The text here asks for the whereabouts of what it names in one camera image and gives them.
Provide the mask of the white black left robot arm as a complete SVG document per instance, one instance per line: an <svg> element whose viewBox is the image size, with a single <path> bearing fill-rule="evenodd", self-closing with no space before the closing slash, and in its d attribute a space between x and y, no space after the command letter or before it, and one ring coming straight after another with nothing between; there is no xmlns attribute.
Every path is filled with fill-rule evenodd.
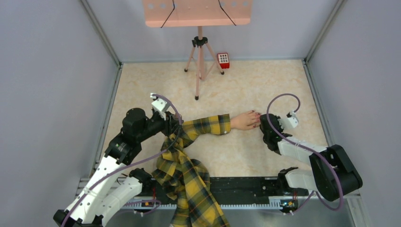
<svg viewBox="0 0 401 227"><path fill-rule="evenodd" d="M148 118L141 108L130 109L120 132L110 141L96 171L78 197L65 209L58 210L53 220L60 227L105 227L109 220L134 196L150 193L150 175L135 169L122 185L111 191L122 171L142 150L142 142L163 133L180 133L183 123L178 113L152 109Z"/></svg>

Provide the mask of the yellow plaid shirt sleeve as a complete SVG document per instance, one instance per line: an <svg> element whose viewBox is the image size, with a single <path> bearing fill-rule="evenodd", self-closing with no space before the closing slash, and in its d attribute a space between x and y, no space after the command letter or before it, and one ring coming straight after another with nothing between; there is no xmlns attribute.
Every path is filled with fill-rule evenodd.
<svg viewBox="0 0 401 227"><path fill-rule="evenodd" d="M184 151L200 135L225 135L230 131L230 116L223 114L184 122L180 133L173 133L165 139L162 145L164 153L157 158L152 175L168 198L177 202L170 226L230 225L210 191L207 168Z"/></svg>

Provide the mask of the red keypad box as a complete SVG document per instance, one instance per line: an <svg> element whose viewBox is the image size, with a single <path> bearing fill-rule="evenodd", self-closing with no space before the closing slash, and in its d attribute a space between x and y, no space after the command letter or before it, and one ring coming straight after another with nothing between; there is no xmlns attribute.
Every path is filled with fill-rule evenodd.
<svg viewBox="0 0 401 227"><path fill-rule="evenodd" d="M217 60L222 69L229 69L230 68L230 59L228 53L218 53Z"/></svg>

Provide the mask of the mannequin hand painted nails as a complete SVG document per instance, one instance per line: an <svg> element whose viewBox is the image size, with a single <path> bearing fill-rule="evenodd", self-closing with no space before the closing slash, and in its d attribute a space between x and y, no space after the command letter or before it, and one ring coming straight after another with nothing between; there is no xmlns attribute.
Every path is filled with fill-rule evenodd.
<svg viewBox="0 0 401 227"><path fill-rule="evenodd" d="M251 110L230 119L231 129L247 131L259 127L261 113Z"/></svg>

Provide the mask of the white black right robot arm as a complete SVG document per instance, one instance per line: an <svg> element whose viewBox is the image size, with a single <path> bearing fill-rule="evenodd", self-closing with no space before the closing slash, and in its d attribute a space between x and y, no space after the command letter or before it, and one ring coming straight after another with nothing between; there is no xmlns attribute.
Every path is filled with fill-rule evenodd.
<svg viewBox="0 0 401 227"><path fill-rule="evenodd" d="M319 146L299 140L285 129L298 125L295 114L281 118L273 114L260 116L263 142L270 151L291 157L310 166L311 170L291 167L281 170L277 182L278 191L290 195L296 188L315 191L328 201L349 194L363 186L363 180L340 145Z"/></svg>

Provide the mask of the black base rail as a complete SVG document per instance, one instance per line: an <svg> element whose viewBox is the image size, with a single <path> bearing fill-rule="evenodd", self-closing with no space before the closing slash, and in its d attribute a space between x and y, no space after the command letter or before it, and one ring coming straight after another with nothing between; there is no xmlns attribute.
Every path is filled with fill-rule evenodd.
<svg viewBox="0 0 401 227"><path fill-rule="evenodd" d="M210 191L223 210L295 211L310 195L306 189L285 189L276 177L212 177ZM138 211L174 210L178 200L167 196L155 180L123 205Z"/></svg>

